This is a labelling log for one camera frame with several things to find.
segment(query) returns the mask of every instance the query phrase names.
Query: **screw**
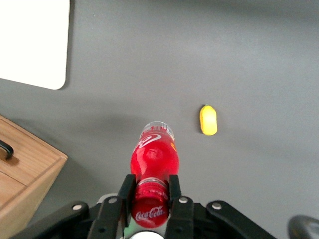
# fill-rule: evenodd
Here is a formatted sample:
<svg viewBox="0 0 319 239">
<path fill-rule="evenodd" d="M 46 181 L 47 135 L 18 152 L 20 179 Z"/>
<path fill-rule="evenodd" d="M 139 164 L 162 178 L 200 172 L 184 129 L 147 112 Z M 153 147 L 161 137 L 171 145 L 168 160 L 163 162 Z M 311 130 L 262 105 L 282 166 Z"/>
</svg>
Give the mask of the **screw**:
<svg viewBox="0 0 319 239">
<path fill-rule="evenodd" d="M 118 199 L 116 197 L 112 197 L 108 200 L 108 203 L 115 203 Z"/>
<path fill-rule="evenodd" d="M 180 197 L 180 198 L 179 198 L 179 202 L 180 202 L 180 203 L 187 203 L 187 202 L 188 202 L 188 199 L 187 199 L 187 197 Z"/>
<path fill-rule="evenodd" d="M 212 206 L 213 209 L 216 209 L 216 210 L 220 210 L 221 209 L 220 203 L 213 203 L 211 206 Z"/>
<path fill-rule="evenodd" d="M 72 207 L 72 209 L 73 210 L 80 210 L 82 208 L 82 205 L 81 204 L 77 204 L 77 205 L 74 205 L 73 207 Z"/>
</svg>

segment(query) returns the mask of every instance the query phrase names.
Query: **plastic bottle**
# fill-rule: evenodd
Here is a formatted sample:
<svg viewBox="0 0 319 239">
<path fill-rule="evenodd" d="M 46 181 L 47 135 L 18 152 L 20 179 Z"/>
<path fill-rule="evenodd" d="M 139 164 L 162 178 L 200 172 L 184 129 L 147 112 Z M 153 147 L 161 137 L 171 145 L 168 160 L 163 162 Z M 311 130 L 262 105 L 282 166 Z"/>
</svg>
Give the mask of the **plastic bottle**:
<svg viewBox="0 0 319 239">
<path fill-rule="evenodd" d="M 155 228 L 169 216 L 169 176 L 177 174 L 179 158 L 175 138 L 163 122 L 146 125 L 131 158 L 137 186 L 131 215 L 142 227 Z"/>
</svg>

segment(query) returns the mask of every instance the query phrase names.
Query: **wooden cabinet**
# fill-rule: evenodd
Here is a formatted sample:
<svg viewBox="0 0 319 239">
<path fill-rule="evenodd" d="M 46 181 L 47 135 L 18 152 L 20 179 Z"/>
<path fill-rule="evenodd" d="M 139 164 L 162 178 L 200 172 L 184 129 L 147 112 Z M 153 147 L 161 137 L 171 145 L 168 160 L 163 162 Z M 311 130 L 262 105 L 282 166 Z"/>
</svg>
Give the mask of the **wooden cabinet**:
<svg viewBox="0 0 319 239">
<path fill-rule="evenodd" d="M 7 239 L 26 227 L 67 156 L 2 116 L 0 140 L 14 149 L 7 160 L 0 148 L 0 239 Z"/>
</svg>

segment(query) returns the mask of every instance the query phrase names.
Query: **drawer handle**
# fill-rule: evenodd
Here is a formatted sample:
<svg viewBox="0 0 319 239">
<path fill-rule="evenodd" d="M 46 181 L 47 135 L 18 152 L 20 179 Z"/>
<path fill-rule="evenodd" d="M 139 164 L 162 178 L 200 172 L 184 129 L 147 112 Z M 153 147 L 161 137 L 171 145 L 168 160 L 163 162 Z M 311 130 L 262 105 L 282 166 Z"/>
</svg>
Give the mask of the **drawer handle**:
<svg viewBox="0 0 319 239">
<path fill-rule="evenodd" d="M 6 156 L 6 160 L 10 159 L 14 153 L 14 150 L 13 148 L 8 145 L 7 143 L 3 142 L 1 139 L 0 139 L 0 148 L 3 148 L 6 152 L 7 152 L 7 156 Z"/>
</svg>

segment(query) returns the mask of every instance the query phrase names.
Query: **coca-cola logo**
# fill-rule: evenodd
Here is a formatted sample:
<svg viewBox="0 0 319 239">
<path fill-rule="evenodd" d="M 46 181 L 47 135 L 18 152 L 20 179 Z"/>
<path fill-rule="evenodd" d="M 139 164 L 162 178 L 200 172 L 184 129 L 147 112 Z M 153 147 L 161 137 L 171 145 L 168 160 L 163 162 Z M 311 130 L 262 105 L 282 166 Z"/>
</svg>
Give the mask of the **coca-cola logo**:
<svg viewBox="0 0 319 239">
<path fill-rule="evenodd" d="M 149 218 L 155 218 L 163 215 L 165 212 L 163 211 L 163 206 L 153 207 L 147 212 L 138 211 L 135 215 L 135 221 L 147 220 Z"/>
<path fill-rule="evenodd" d="M 145 145 L 148 145 L 149 143 L 152 143 L 158 139 L 161 139 L 161 136 L 159 134 L 151 134 L 148 137 L 143 138 L 139 143 L 138 147 L 143 148 Z"/>
</svg>

